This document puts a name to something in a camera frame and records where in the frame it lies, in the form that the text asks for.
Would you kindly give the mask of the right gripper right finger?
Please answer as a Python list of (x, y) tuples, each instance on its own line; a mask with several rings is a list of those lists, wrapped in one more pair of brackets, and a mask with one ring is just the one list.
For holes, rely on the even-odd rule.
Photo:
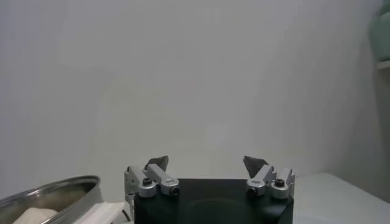
[(262, 197), (266, 192), (278, 200), (294, 197), (295, 174), (292, 169), (277, 173), (264, 159), (245, 156), (243, 163), (249, 174), (246, 193), (249, 197)]

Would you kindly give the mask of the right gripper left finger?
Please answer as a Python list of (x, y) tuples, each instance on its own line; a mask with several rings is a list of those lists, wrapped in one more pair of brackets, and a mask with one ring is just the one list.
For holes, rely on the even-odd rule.
[(152, 198), (156, 196), (158, 187), (163, 195), (179, 195), (180, 182), (166, 173), (168, 163), (169, 156), (165, 155), (151, 158), (143, 168), (129, 166), (124, 171), (125, 196)]

